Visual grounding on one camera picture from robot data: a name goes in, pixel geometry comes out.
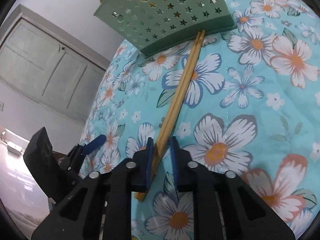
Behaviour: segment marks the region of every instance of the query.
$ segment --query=wooden chopstick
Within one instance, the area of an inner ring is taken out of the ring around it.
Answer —
[[[188,87],[193,75],[193,72],[196,68],[196,63],[198,61],[198,57],[200,54],[200,50],[202,47],[202,42],[204,40],[204,34],[205,31],[203,30],[200,34],[200,32],[197,35],[197,38],[192,46],[191,52],[189,54],[186,66],[184,68],[184,71],[182,73],[181,79],[179,81],[178,87],[176,89],[176,92],[172,98],[172,101],[170,103],[168,112],[166,114],[166,117],[164,119],[164,123],[161,127],[161,130],[159,132],[159,135],[156,140],[156,147],[155,147],[155,154],[152,161],[151,166],[151,179],[153,178],[156,168],[160,161],[162,160],[164,156],[164,149],[167,144],[168,138],[172,132],[172,129],[174,127],[174,124],[178,118],[181,106],[183,104],[183,100],[187,94]],[[139,201],[143,201],[147,192],[135,192],[134,197],[138,199]]]

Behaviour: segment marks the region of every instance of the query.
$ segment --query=green leaf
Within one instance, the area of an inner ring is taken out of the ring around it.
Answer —
[[[297,42],[298,42],[298,39],[296,37],[296,35],[294,35],[291,31],[289,31],[287,28],[284,28],[283,30],[283,33],[282,33],[282,36],[285,36],[289,39],[289,41],[291,41],[292,43],[292,47],[294,47]]]
[[[125,128],[125,124],[118,125],[118,128],[115,133],[115,137],[121,136],[123,134],[124,128]]]
[[[316,195],[309,189],[297,189],[293,192],[293,195],[302,196],[306,200],[305,207],[308,209],[314,208],[318,203]]]
[[[287,122],[287,120],[285,119],[285,117],[283,115],[280,116],[280,120],[281,120],[282,126],[287,131],[288,130],[288,122]]]
[[[221,33],[221,37],[224,41],[230,41],[231,36],[235,35],[235,32],[225,32],[225,33]]]
[[[118,90],[119,90],[119,91],[125,91],[125,88],[126,88],[126,87],[127,87],[127,84],[121,82],[121,83],[120,83],[120,86],[118,87]]]
[[[287,15],[289,15],[289,16],[299,16],[300,13],[295,8],[292,8],[290,6]]]
[[[296,125],[296,128],[294,129],[294,134],[295,135],[297,135],[297,134],[299,134],[300,133],[300,130],[301,130],[301,128],[302,128],[302,122],[300,122],[300,123],[298,123],[297,125]]]
[[[167,172],[163,183],[163,192],[166,194],[172,194],[178,200],[178,192],[174,184],[173,174]]]
[[[144,100],[147,102],[148,98],[149,98],[149,94],[148,94],[148,91],[147,91],[146,95],[144,96]]]
[[[158,102],[157,102],[157,108],[165,106],[167,103],[169,103],[171,97],[175,93],[175,89],[165,89],[162,91],[161,95],[159,96]]]
[[[285,136],[282,134],[274,134],[271,136],[271,138],[275,141],[278,141],[278,142],[285,142],[286,141]]]

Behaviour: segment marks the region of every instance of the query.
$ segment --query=green plastic basket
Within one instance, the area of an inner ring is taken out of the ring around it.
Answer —
[[[94,13],[150,57],[197,33],[236,28],[225,0],[104,0]]]

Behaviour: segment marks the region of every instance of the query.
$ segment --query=floral tablecloth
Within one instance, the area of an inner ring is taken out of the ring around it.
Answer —
[[[233,170],[299,237],[320,197],[320,21],[301,0],[226,0],[238,28],[207,36],[174,135],[209,170]],[[107,142],[80,174],[110,172],[156,138],[193,42],[145,59],[124,41],[100,84],[81,143]],[[191,193],[177,193],[166,153],[135,239],[193,239]]]

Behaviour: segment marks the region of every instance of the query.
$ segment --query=silver screw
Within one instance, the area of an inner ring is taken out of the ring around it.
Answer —
[[[98,171],[92,171],[92,172],[90,172],[90,174],[89,174],[89,177],[91,178],[91,179],[96,179],[96,178],[98,178],[100,176],[100,173],[98,172]]]
[[[237,174],[234,171],[226,171],[224,175],[229,179],[233,179],[236,177]]]
[[[189,168],[196,168],[198,167],[199,164],[197,162],[191,161],[191,162],[188,162],[187,165]]]
[[[128,169],[133,169],[137,166],[137,164],[135,162],[128,162],[125,165]]]

